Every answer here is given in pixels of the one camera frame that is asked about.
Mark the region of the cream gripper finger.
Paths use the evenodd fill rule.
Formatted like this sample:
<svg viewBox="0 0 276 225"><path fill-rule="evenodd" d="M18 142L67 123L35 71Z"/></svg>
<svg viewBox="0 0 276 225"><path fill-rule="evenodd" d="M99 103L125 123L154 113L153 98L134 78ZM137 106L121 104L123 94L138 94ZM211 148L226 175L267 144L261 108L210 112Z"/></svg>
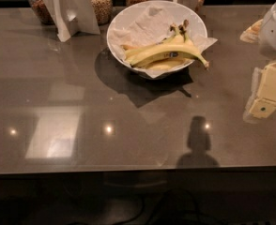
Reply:
<svg viewBox="0 0 276 225"><path fill-rule="evenodd" d="M240 35L240 40L247 43L257 43L259 40L259 32L261 29L261 24L263 20L258 20L249 26L245 31Z"/></svg>
<svg viewBox="0 0 276 225"><path fill-rule="evenodd" d="M264 68L254 69L251 92L243 120L255 124L276 111L276 61L270 61Z"/></svg>

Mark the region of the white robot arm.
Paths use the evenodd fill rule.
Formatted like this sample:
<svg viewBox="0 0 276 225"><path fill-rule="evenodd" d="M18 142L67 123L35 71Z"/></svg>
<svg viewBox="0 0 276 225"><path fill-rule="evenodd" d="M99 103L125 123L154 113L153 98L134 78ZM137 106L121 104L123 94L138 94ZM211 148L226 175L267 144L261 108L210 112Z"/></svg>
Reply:
<svg viewBox="0 0 276 225"><path fill-rule="evenodd" d="M276 2L264 18L242 32L240 39L257 44L268 64L253 71L251 96L245 106L243 120L256 123L276 111Z"/></svg>

